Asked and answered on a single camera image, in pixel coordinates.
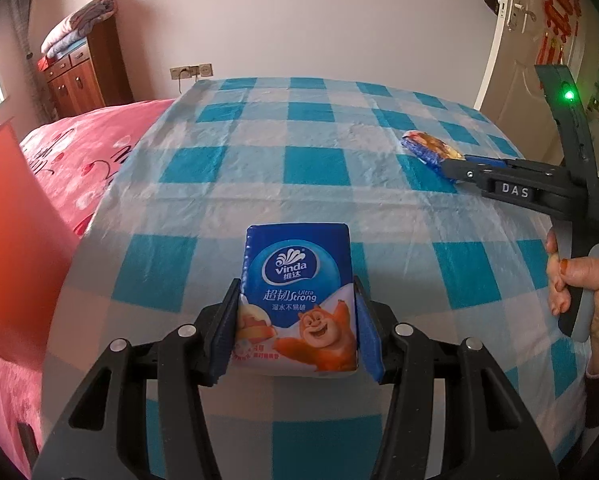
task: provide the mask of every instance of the white door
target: white door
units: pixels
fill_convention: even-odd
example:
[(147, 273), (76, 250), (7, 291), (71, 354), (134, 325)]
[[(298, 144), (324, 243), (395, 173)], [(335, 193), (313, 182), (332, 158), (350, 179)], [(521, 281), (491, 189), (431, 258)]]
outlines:
[(534, 65), (567, 64), (577, 81), (585, 18), (580, 0), (500, 0), (495, 39), (475, 108), (525, 158), (552, 164), (561, 161), (557, 127)]

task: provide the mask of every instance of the silver screw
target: silver screw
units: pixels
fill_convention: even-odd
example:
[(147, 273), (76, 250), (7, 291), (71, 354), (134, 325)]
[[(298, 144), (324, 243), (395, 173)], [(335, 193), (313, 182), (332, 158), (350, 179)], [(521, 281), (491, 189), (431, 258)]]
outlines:
[(180, 337), (192, 337), (196, 333), (197, 329), (195, 328), (195, 325), (182, 325), (177, 330), (177, 335), (179, 335)]
[(116, 339), (115, 341), (113, 341), (111, 343), (109, 348), (113, 352), (121, 352), (122, 350), (124, 350), (126, 348), (126, 341), (124, 339)]
[(466, 339), (466, 346), (469, 350), (481, 350), (484, 348), (484, 343), (477, 339), (477, 337), (469, 337)]
[(397, 335), (408, 337), (410, 335), (413, 335), (413, 327), (410, 326), (408, 323), (400, 323), (395, 327), (395, 333)]

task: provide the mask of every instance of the red door decoration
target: red door decoration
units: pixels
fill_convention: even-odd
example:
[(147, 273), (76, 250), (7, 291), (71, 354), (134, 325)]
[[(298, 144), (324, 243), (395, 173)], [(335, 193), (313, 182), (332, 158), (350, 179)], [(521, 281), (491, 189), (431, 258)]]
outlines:
[(566, 44), (573, 35), (577, 37), (579, 32), (579, 18), (582, 16), (580, 1), (545, 0), (544, 14), (547, 31), (537, 54), (537, 64), (561, 64), (564, 62)]

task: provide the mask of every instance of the red chinese character decoration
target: red chinese character decoration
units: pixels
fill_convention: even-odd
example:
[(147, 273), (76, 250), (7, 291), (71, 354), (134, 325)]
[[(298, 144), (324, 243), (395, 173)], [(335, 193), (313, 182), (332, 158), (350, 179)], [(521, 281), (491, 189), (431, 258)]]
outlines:
[[(564, 44), (568, 38), (573, 35), (573, 27), (571, 26), (571, 17), (575, 17), (575, 36), (579, 32), (579, 18), (582, 16), (582, 8), (579, 0), (545, 0), (544, 13), (546, 15), (546, 24), (548, 27), (547, 34), (544, 37), (539, 54), (537, 56), (537, 64), (555, 62), (555, 53), (559, 52), (557, 62), (563, 60)], [(548, 43), (548, 32), (552, 32), (554, 37)], [(558, 38), (562, 44), (558, 48)], [(547, 43), (550, 45), (548, 49), (548, 59), (546, 59)]]

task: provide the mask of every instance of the wooden cabinet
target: wooden cabinet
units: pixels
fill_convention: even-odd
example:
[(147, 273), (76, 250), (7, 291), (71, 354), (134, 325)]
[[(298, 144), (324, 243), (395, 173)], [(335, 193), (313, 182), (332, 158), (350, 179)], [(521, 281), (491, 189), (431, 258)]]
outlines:
[(115, 16), (97, 23), (86, 43), (44, 71), (60, 118), (133, 102)]

